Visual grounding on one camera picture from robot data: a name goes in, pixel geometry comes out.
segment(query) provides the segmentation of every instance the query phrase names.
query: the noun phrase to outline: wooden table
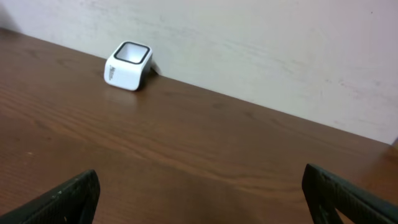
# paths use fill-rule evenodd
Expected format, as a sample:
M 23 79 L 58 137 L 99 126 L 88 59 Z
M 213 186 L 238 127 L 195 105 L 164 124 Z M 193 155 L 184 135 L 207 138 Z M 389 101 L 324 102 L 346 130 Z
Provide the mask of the wooden table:
M 398 203 L 397 151 L 165 77 L 105 84 L 105 60 L 0 30 L 0 214 L 95 169 L 95 223 L 310 223 L 318 164 Z

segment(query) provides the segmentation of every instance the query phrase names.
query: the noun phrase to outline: brown table surface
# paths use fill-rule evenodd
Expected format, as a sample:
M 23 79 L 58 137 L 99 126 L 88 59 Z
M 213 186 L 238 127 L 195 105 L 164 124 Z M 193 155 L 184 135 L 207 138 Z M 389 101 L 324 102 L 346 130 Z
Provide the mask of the brown table surface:
M 104 63 L 0 29 L 0 214 L 95 169 L 95 223 L 310 223 L 307 163 L 398 204 L 387 144 L 165 77 L 115 88 Z

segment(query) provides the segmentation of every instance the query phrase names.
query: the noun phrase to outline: white device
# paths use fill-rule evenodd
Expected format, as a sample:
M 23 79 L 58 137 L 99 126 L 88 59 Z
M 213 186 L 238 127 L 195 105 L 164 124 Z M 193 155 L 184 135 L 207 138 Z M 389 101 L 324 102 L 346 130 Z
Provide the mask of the white device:
M 152 49 L 148 46 L 123 42 L 107 59 L 104 79 L 106 83 L 127 90 L 137 90 L 149 73 Z

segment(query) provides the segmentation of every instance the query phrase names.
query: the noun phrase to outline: white wall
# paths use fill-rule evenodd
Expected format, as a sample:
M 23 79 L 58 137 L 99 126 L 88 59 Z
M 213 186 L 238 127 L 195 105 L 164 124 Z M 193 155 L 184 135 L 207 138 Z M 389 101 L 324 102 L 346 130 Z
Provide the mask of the white wall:
M 398 137 L 396 0 L 0 0 L 0 26 L 386 143 Z

